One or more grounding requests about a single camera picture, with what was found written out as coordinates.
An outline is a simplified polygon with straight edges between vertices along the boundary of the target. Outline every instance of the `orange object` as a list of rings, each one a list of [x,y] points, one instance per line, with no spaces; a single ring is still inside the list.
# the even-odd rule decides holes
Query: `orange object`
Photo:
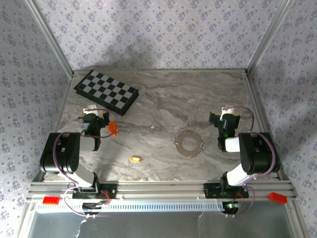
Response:
[[[60,197],[44,197],[43,204],[58,205]]]
[[[114,121],[111,121],[111,122],[109,123],[108,129],[109,129],[110,133],[113,133],[113,132],[114,132],[116,125],[117,125],[117,123],[115,123]],[[119,132],[119,131],[116,130],[113,135],[116,136],[116,135],[118,134],[118,132]]]
[[[278,203],[282,203],[282,204],[287,203],[287,196],[278,194],[278,193],[276,193],[276,192],[271,192],[271,193],[269,194],[269,199],[270,199],[271,201],[278,202]]]

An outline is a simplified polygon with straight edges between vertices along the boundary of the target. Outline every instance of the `checkered board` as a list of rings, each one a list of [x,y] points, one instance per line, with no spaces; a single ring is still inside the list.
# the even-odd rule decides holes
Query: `checkered board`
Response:
[[[74,89],[79,95],[121,116],[139,96],[137,89],[94,70],[91,70]]]

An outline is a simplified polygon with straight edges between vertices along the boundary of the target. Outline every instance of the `cable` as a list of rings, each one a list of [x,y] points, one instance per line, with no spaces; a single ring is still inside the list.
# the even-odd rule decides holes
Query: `cable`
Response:
[[[244,183],[242,184],[242,187],[243,187],[243,188],[246,188],[246,189],[250,188],[250,189],[252,190],[253,199],[252,199],[252,202],[251,202],[250,206],[249,206],[245,211],[243,211],[243,212],[241,212],[241,213],[238,213],[238,214],[235,215],[235,216],[238,216],[238,215],[241,215],[241,214],[246,213],[247,211],[249,211],[249,210],[251,209],[251,207],[252,207],[253,204],[254,204],[254,201],[255,201],[255,198],[256,198],[256,195],[255,195],[255,193],[254,193],[254,189],[253,189],[251,186],[246,186],[246,183],[248,183],[248,182],[250,182],[250,181],[252,181],[252,180],[254,180],[254,179],[256,179],[256,178],[259,178],[259,177],[268,175],[269,173],[271,173],[271,172],[273,171],[273,168],[274,168],[274,166],[275,166],[275,164],[276,164],[276,154],[275,154],[275,150],[274,150],[274,147],[273,147],[273,145],[271,144],[271,142],[270,142],[264,135],[262,135],[262,134],[260,134],[260,133],[258,133],[258,132],[251,132],[251,134],[255,134],[255,135],[260,136],[260,137],[268,144],[268,146],[269,146],[269,148],[270,148],[270,150],[271,150],[271,153],[272,153],[272,164],[271,164],[271,166],[269,167],[269,169],[268,169],[266,172],[264,172],[264,173],[262,173],[262,174],[255,175],[255,176],[253,176],[253,177],[250,177],[250,178],[248,178],[247,180],[244,181]]]
[[[245,107],[245,106],[232,106],[232,107],[228,107],[228,108],[223,108],[223,110],[228,110],[228,109],[232,109],[232,108],[243,108],[243,109],[246,109],[248,110],[249,112],[251,112],[251,116],[252,116],[252,125],[251,125],[251,129],[250,131],[253,130],[253,126],[254,126],[254,114],[253,112],[251,111],[251,109]]]
[[[68,188],[68,189],[65,191],[64,197],[63,197],[63,201],[64,201],[64,203],[66,204],[66,206],[67,206],[70,210],[72,210],[73,213],[75,213],[75,214],[77,214],[78,216],[81,216],[81,217],[87,217],[87,215],[82,214],[82,213],[79,213],[79,212],[75,211],[74,209],[72,209],[72,208],[68,205],[68,203],[66,202],[66,194],[68,193],[68,191],[74,190],[75,188],[77,188],[77,186],[70,187],[70,188]]]
[[[93,110],[104,111],[104,109],[89,109],[88,111],[93,111]],[[106,136],[95,136],[95,135],[81,135],[81,136],[84,136],[84,137],[92,137],[92,138],[108,138],[108,137],[112,136],[112,135],[116,132],[116,130],[117,130],[117,128],[118,128],[118,122],[119,122],[119,121],[118,121],[118,117],[117,117],[117,115],[116,115],[115,113],[113,113],[113,112],[111,112],[111,111],[109,111],[109,112],[112,113],[112,114],[114,114],[115,119],[116,119],[115,130],[114,130],[111,134],[106,135]],[[56,137],[56,139],[55,139],[55,141],[54,141],[54,144],[53,144],[53,161],[54,161],[54,164],[55,164],[56,168],[58,169],[58,171],[59,171],[65,178],[69,179],[70,181],[72,181],[72,182],[75,183],[75,184],[78,184],[78,182],[77,182],[76,180],[70,178],[70,177],[62,170],[62,168],[59,166],[59,164],[58,164],[58,162],[57,162],[57,157],[56,157],[56,146],[57,146],[58,140],[61,138],[62,135],[69,134],[69,133],[70,133],[70,132],[62,132],[62,133],[60,133],[60,134]]]
[[[57,146],[57,143],[58,143],[58,140],[61,138],[62,135],[65,135],[65,134],[69,134],[70,132],[62,132],[60,133],[55,141],[54,141],[54,144],[53,144],[53,161],[54,161],[54,164],[56,166],[56,168],[58,169],[58,171],[67,179],[69,179],[70,181],[72,181],[73,183],[75,184],[78,184],[78,182],[72,178],[70,178],[63,170],[61,167],[59,167],[59,164],[57,162],[57,157],[56,157],[56,146]]]
[[[97,111],[105,111],[105,109],[100,109],[100,108],[97,108],[97,109],[87,109],[86,111],[95,111],[95,110],[97,110]],[[84,137],[92,137],[92,138],[99,138],[99,139],[108,138],[108,137],[112,136],[112,135],[117,131],[117,129],[118,129],[119,119],[118,119],[118,116],[117,116],[114,112],[109,111],[109,110],[108,110],[107,112],[109,112],[110,114],[113,114],[113,115],[115,116],[115,120],[116,120],[115,128],[114,128],[114,130],[113,130],[113,132],[112,132],[111,134],[106,135],[106,136],[97,136],[97,135],[81,135],[81,136],[84,136]]]
[[[107,191],[100,191],[100,192],[107,196],[107,202],[109,202],[109,200],[110,200],[109,193]]]
[[[240,215],[246,213],[247,211],[249,211],[249,210],[251,209],[251,207],[253,206],[254,201],[255,201],[255,199],[256,199],[256,194],[255,194],[255,192],[254,192],[254,189],[253,189],[251,186],[244,186],[244,185],[243,185],[242,187],[243,187],[243,188],[246,188],[246,189],[251,189],[251,190],[252,190],[253,199],[252,199],[251,204],[249,205],[249,207],[248,207],[246,210],[244,210],[243,212],[238,213],[238,214],[236,214],[236,215],[234,215],[234,216],[240,216]]]
[[[75,211],[74,209],[72,209],[72,208],[69,206],[69,204],[66,202],[66,194],[67,194],[70,190],[74,190],[75,188],[78,188],[78,187],[77,187],[77,186],[73,186],[73,187],[68,188],[68,189],[65,191],[64,196],[63,196],[63,201],[64,201],[64,203],[66,204],[66,206],[67,206],[73,213],[77,214],[78,216],[86,217],[86,218],[89,218],[89,217],[93,217],[93,218],[95,218],[95,217],[109,217],[109,216],[107,216],[107,215],[100,215],[100,214],[97,214],[97,215],[83,214],[83,213],[77,212],[77,211]]]
[[[237,199],[237,197],[238,197],[238,194],[241,196],[241,198],[242,198],[242,203],[241,203],[241,205],[244,203],[244,197],[242,196],[242,194],[240,193],[240,192],[236,192],[236,197],[232,200],[232,202],[231,203],[233,203],[236,199]]]
[[[260,134],[258,132],[251,132],[251,134],[255,134],[255,135],[260,136],[267,143],[267,145],[269,146],[269,148],[271,150],[271,153],[272,153],[272,164],[271,164],[271,166],[269,167],[269,169],[266,172],[264,172],[262,174],[254,175],[253,177],[250,177],[247,180],[245,180],[244,181],[244,185],[247,182],[250,182],[250,181],[252,181],[252,180],[254,180],[256,178],[268,175],[269,173],[271,173],[273,171],[274,166],[276,165],[276,154],[275,154],[275,150],[274,150],[274,147],[271,144],[271,142],[264,135],[262,135],[262,134]]]

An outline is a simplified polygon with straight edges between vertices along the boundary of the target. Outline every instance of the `glass panel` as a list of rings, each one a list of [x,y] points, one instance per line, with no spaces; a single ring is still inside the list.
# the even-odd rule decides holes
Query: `glass panel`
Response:
[[[85,219],[73,213],[36,213],[30,238],[292,238],[285,207],[256,202],[241,216],[220,212],[108,213]]]

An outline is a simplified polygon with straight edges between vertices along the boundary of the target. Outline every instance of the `metal ring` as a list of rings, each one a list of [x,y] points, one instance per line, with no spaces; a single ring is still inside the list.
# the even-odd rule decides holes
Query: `metal ring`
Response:
[[[192,151],[186,150],[182,145],[182,141],[186,137],[193,138],[196,141],[196,148],[193,149]],[[204,150],[205,145],[204,145],[202,137],[193,130],[185,130],[181,132],[178,136],[176,136],[175,139],[174,139],[174,146],[176,147],[177,151],[181,155],[184,155],[188,158],[195,158]]]

